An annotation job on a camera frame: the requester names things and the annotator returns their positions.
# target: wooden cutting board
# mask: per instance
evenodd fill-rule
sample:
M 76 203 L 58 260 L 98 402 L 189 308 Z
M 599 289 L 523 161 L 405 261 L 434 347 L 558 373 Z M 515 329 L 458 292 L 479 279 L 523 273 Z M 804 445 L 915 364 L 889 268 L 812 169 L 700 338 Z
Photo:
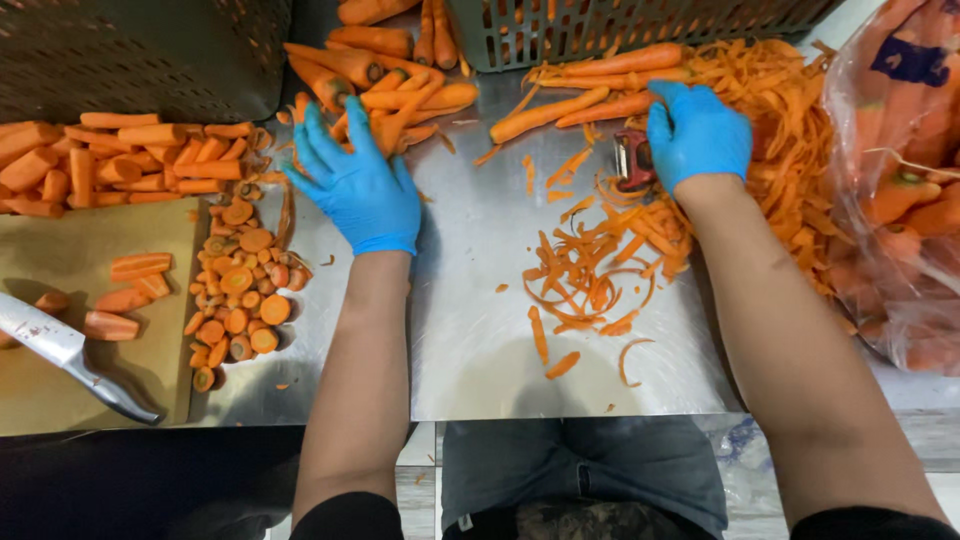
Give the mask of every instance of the wooden cutting board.
M 199 220 L 191 222 L 189 210 Z M 49 287 L 70 296 L 59 316 L 81 329 L 84 316 L 105 292 L 124 288 L 109 279 L 116 257 L 169 252 L 165 273 L 171 295 L 129 316 L 141 323 L 134 341 L 87 340 L 86 355 L 96 368 L 166 412 L 164 425 L 186 421 L 190 405 L 186 317 L 196 308 L 187 292 L 199 268 L 196 250 L 205 238 L 206 204 L 190 198 L 69 211 L 60 220 L 0 216 L 0 290 L 32 304 Z M 141 426 L 108 409 L 65 372 L 19 347 L 0 351 L 0 436 Z

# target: gloved hand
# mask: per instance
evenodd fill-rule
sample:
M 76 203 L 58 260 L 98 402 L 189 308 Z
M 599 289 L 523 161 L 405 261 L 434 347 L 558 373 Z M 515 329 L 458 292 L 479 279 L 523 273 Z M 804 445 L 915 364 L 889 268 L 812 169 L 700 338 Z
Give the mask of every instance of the gloved hand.
M 733 173 L 746 180 L 754 148 L 746 116 L 725 106 L 706 86 L 651 81 L 648 87 L 666 103 L 650 108 L 647 138 L 657 175 L 671 195 L 695 174 Z
M 360 101 L 347 99 L 350 142 L 348 154 L 327 133 L 315 103 L 306 107 L 303 123 L 294 127 L 300 163 L 310 175 L 292 165 L 283 172 L 337 226 L 353 247 L 353 255 L 403 250 L 417 254 L 420 197 L 403 158 L 383 159 L 370 133 L 370 119 Z

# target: plastic crate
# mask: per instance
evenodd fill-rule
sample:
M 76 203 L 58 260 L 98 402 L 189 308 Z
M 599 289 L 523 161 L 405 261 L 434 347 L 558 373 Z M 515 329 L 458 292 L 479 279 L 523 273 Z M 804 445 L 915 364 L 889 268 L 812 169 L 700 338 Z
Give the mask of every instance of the plastic crate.
M 446 0 L 454 34 L 482 72 L 576 61 L 616 41 L 632 51 L 659 41 L 734 37 L 797 40 L 844 0 Z
M 276 110 L 293 0 L 7 0 L 0 122 L 81 112 L 237 122 Z

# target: clear plastic bag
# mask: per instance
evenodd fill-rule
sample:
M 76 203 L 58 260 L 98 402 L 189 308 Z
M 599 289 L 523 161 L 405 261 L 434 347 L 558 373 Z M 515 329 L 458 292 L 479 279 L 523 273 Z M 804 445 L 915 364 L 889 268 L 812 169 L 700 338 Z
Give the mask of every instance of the clear plastic bag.
M 899 368 L 960 376 L 960 2 L 890 0 L 834 58 L 829 275 Z

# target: black sleeve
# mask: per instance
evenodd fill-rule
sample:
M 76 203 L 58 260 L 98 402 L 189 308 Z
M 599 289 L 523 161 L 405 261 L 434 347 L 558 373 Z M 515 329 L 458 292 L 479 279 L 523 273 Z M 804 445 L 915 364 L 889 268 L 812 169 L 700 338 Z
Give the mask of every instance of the black sleeve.
M 313 507 L 297 524 L 290 540 L 403 540 L 400 512 L 381 495 L 354 492 Z
M 801 519 L 790 540 L 960 540 L 949 525 L 869 506 L 835 508 Z

